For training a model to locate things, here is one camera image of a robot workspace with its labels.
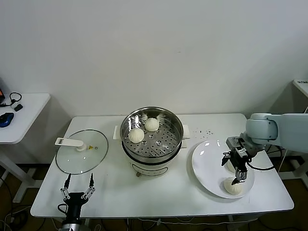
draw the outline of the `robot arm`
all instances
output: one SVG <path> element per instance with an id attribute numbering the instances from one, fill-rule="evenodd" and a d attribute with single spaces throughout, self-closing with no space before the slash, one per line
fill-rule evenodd
<path id="1" fill-rule="evenodd" d="M 236 170 L 232 184 L 244 182 L 246 163 L 249 164 L 267 144 L 297 152 L 308 151 L 308 114 L 252 114 L 247 120 L 246 131 L 239 137 L 227 138 L 226 144 L 230 151 L 224 153 L 221 165 L 230 160 Z"/>

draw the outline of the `glass lid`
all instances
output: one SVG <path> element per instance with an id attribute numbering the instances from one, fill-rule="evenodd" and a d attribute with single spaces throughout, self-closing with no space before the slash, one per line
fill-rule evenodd
<path id="1" fill-rule="evenodd" d="M 99 131 L 87 129 L 72 134 L 68 139 L 83 141 L 84 151 L 76 147 L 61 146 L 56 155 L 59 169 L 67 174 L 82 174 L 94 169 L 106 156 L 108 140 Z"/>

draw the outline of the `white plate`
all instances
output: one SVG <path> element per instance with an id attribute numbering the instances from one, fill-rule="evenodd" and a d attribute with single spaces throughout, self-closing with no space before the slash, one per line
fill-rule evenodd
<path id="1" fill-rule="evenodd" d="M 195 148 L 192 154 L 192 167 L 200 183 L 210 192 L 223 198 L 235 199 L 245 196 L 252 189 L 255 183 L 255 173 L 247 166 L 247 179 L 241 183 L 242 192 L 238 195 L 228 193 L 223 186 L 223 181 L 228 177 L 235 178 L 234 173 L 228 170 L 227 164 L 221 166 L 223 152 L 228 150 L 225 142 L 205 141 Z"/>

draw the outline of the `lid handle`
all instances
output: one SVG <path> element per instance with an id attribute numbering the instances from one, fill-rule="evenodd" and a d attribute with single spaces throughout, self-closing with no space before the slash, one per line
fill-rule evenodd
<path id="1" fill-rule="evenodd" d="M 54 144 L 58 145 L 58 146 L 76 147 L 76 150 L 79 151 L 79 152 L 82 152 L 82 151 L 87 149 L 87 146 L 83 141 L 60 138 L 60 137 L 57 138 L 57 140 Z"/>

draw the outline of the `stainless steel steamer basket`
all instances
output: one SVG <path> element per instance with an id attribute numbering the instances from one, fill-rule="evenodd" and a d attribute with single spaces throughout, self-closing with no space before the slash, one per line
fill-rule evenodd
<path id="1" fill-rule="evenodd" d="M 144 127 L 148 118 L 159 121 L 157 131 L 147 131 Z M 144 139 L 140 143 L 132 143 L 129 132 L 141 128 Z M 145 107 L 128 115 L 120 128 L 121 140 L 125 151 L 135 160 L 148 165 L 155 165 L 172 159 L 180 148 L 183 139 L 183 125 L 172 112 L 159 107 Z"/>

